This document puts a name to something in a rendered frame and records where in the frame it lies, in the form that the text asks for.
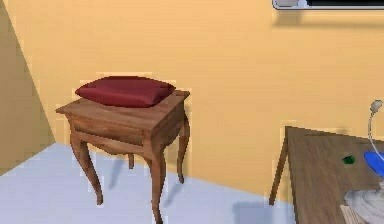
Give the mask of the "brown wooden desk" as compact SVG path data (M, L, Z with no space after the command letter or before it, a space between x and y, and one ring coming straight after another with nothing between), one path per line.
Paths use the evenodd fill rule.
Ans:
M378 187L381 180L365 162L366 138L287 126L269 203L289 166L296 224L345 224L340 206L349 190ZM354 156L354 164L342 159Z

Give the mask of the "dark red cushion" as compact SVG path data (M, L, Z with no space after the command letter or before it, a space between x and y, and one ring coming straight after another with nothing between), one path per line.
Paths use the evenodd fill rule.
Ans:
M79 87L75 93L106 106L149 108L175 91L172 84L139 76L108 76Z

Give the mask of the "blue flat object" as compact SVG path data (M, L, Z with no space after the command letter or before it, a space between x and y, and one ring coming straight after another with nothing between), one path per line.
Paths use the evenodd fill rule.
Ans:
M377 175L384 178L384 153L365 152L364 159Z

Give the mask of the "grey desk lamp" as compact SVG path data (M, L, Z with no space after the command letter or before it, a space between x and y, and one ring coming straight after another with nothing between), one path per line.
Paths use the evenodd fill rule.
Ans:
M376 148L375 143L373 141L373 137L372 137L372 121L373 121L375 114L379 111L379 109L382 107L382 105L383 105L382 100L374 100L370 105L370 117L368 120L368 137L369 137L369 140L371 142L371 145L372 145L374 151L376 152L378 157L384 162L384 157L379 153L379 151Z

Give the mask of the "tan wooden box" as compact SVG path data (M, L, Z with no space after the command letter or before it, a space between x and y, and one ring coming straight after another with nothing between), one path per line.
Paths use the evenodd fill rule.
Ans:
M340 209L346 224L366 224L365 221L349 206L341 205Z

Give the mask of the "white ribbed vase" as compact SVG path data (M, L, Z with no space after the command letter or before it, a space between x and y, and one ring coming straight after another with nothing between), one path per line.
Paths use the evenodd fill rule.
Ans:
M347 191L344 201L367 224L384 224L384 181L377 190Z

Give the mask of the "brown wooden side table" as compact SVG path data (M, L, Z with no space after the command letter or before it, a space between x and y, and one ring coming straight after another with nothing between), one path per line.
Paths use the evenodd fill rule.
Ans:
M190 138L184 101L189 95L188 91L176 90L150 108L105 106L81 98L56 110L69 122L72 151L92 184L98 204L103 203L103 193L89 145L111 155L126 155L130 167L136 155L147 162L152 178L153 216L156 224L163 224L160 199L166 177L164 150L179 141L177 173L183 182L183 161Z

